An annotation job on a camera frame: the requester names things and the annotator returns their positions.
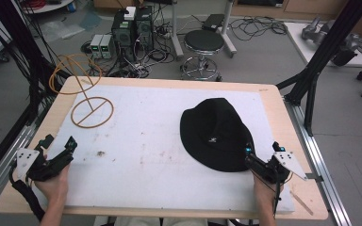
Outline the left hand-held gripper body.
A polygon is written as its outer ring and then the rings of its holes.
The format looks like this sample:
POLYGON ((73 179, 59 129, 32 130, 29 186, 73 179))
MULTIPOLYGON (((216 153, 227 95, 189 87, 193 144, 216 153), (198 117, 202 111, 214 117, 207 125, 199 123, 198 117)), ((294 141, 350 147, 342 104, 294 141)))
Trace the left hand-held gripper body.
POLYGON ((53 159, 46 159, 42 152, 21 148, 13 163, 16 178, 44 182, 58 176, 73 161, 73 151, 64 150, 53 159))

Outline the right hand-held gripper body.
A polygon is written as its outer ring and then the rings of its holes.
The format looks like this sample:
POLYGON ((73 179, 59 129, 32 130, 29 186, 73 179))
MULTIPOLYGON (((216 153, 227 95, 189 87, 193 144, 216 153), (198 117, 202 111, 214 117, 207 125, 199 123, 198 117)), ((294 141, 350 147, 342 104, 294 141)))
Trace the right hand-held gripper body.
POLYGON ((274 152, 268 162, 264 162, 254 153, 247 153, 245 165, 270 184, 284 183, 291 172, 302 180, 307 180, 301 164, 292 152, 274 152))

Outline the black bucket hat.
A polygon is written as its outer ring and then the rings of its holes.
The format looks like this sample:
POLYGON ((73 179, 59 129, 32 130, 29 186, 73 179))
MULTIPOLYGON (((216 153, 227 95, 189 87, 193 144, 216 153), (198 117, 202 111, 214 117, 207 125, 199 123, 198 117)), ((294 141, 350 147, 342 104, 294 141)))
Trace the black bucket hat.
POLYGON ((245 148, 248 144, 255 146, 253 136, 225 98, 205 99, 186 109, 180 119, 180 137, 189 155, 210 169, 249 169, 245 165, 245 148))

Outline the person's left hand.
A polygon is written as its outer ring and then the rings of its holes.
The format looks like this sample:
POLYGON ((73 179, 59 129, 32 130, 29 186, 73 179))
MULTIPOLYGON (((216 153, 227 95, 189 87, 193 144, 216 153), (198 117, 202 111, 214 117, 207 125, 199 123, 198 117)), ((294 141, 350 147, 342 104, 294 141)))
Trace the person's left hand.
POLYGON ((54 178, 48 179, 45 182, 37 181, 36 187, 49 204, 64 205, 68 194, 68 171, 70 166, 66 166, 60 173, 54 178))

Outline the person's right hand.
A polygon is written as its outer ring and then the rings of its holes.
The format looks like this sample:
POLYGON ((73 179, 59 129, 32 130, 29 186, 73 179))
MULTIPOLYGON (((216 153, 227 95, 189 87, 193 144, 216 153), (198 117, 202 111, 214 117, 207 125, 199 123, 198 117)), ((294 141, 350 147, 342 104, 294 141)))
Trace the person's right hand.
POLYGON ((269 184, 261 177, 254 175, 255 203, 258 207, 270 208, 275 201, 276 184, 269 184))

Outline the thin wooden stick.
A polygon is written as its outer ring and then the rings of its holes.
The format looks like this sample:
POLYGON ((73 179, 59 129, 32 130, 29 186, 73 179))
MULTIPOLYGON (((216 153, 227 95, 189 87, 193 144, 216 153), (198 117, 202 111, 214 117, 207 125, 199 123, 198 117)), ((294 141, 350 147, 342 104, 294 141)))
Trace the thin wooden stick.
POLYGON ((298 202, 310 216, 314 216, 314 212, 309 208, 309 206, 297 194, 295 194, 293 191, 290 191, 289 193, 296 200, 296 202, 298 202))

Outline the white table mat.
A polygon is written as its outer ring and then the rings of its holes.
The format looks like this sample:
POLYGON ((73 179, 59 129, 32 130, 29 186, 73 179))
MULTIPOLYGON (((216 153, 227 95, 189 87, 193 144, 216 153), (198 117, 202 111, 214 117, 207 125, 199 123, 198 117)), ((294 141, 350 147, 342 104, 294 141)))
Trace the white table mat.
POLYGON ((274 138, 257 92, 98 85, 88 94, 111 104, 91 116, 92 127, 64 120, 48 155, 69 138, 77 147, 69 171, 71 207, 253 212, 253 175, 220 172, 192 158, 180 138, 182 113, 208 98, 224 98, 250 130, 257 155, 272 156, 274 138))

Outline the grey power supply unit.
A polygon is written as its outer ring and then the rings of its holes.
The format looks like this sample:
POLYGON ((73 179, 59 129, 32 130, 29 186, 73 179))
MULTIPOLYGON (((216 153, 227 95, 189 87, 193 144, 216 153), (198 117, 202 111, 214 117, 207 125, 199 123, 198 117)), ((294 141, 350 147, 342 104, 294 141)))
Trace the grey power supply unit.
POLYGON ((104 35, 100 42, 102 58, 110 59, 114 56, 114 42, 111 35, 104 35))
POLYGON ((90 49, 91 49, 92 55, 95 58, 102 57, 102 53, 100 50, 100 43, 101 43, 102 38, 103 38, 102 35, 95 35, 90 42, 90 49))

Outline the white platform board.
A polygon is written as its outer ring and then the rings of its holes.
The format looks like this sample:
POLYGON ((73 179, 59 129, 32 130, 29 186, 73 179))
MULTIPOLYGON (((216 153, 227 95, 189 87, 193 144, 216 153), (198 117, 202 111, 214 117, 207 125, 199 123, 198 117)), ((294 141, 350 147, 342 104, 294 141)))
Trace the white platform board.
MULTIPOLYGON (((285 26, 288 28, 288 35, 294 41, 294 44, 304 62, 308 63, 317 51, 318 46, 312 40, 303 40, 301 38, 302 30, 307 26, 307 24, 285 23, 285 26)), ((346 67, 362 68, 362 53, 358 50, 356 50, 355 53, 356 56, 354 56, 346 64, 346 67)))

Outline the black round stool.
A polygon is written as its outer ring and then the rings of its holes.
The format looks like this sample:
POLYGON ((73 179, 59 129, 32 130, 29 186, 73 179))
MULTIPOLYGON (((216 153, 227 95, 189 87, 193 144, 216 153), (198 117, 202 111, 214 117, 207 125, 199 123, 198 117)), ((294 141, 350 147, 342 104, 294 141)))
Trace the black round stool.
POLYGON ((194 80, 209 80, 215 78, 222 81, 217 64, 209 58, 218 54, 224 47, 221 35, 209 30, 193 30, 184 38, 185 47, 196 54, 189 57, 181 66, 181 77, 187 76, 194 80))

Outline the black computer tower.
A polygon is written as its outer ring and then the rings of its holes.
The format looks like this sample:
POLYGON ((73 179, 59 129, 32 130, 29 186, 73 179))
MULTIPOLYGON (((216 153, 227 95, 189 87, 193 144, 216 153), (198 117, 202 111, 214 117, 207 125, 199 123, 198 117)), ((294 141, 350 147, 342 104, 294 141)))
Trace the black computer tower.
POLYGON ((124 56, 129 61, 134 61, 135 23, 124 18, 124 10, 118 10, 114 16, 111 33, 114 41, 119 46, 124 56))
POLYGON ((151 6, 138 8, 136 11, 136 28, 138 40, 144 50, 154 49, 153 37, 153 8, 151 6))

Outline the black flat box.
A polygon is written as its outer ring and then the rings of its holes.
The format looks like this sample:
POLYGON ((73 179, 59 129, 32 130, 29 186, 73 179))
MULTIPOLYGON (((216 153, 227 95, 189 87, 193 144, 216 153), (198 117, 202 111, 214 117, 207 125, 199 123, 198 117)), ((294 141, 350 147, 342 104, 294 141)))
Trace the black flat box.
POLYGON ((222 24, 223 19, 223 14, 210 14, 204 21, 202 28, 208 31, 216 31, 222 24))

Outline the white box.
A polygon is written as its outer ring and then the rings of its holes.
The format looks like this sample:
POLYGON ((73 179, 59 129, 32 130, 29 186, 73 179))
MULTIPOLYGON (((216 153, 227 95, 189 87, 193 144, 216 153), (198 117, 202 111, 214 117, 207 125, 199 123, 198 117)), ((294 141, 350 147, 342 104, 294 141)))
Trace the white box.
POLYGON ((136 8, 135 7, 127 7, 124 12, 124 19, 126 21, 133 21, 136 16, 136 8))

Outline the aluminium table rail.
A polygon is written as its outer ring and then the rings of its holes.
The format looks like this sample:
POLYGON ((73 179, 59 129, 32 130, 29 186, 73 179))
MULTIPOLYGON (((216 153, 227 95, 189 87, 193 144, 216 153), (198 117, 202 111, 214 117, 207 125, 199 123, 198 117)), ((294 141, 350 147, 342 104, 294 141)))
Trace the aluminium table rail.
POLYGON ((35 116, 31 115, 31 105, 28 105, 0 143, 0 187, 7 180, 17 150, 30 144, 54 100, 54 97, 43 98, 37 104, 35 116))
POLYGON ((310 176, 316 182, 324 200, 327 212, 336 226, 353 226, 333 182, 332 176, 325 164, 321 150, 313 136, 304 127, 304 111, 300 106, 285 101, 288 114, 304 150, 304 155, 311 168, 310 176))

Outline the black metal frame strut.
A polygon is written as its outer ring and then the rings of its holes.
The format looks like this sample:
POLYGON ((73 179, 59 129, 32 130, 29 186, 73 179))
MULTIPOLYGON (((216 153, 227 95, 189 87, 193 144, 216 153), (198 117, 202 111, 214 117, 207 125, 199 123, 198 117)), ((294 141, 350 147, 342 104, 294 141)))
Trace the black metal frame strut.
POLYGON ((0 0, 0 21, 11 37, 11 42, 6 42, 0 34, 0 43, 16 64, 14 70, 0 76, 0 121, 22 111, 0 140, 1 161, 22 128, 38 118, 42 100, 53 95, 48 77, 54 64, 45 58, 11 0, 0 0))
POLYGON ((306 97, 304 113, 304 129, 312 137, 312 118, 314 111, 316 87, 319 76, 338 47, 353 30, 362 17, 362 0, 349 0, 339 13, 330 32, 325 36, 314 56, 303 70, 289 79, 277 84, 278 89, 293 85, 292 90, 285 96, 285 100, 292 105, 299 106, 302 98, 306 97))

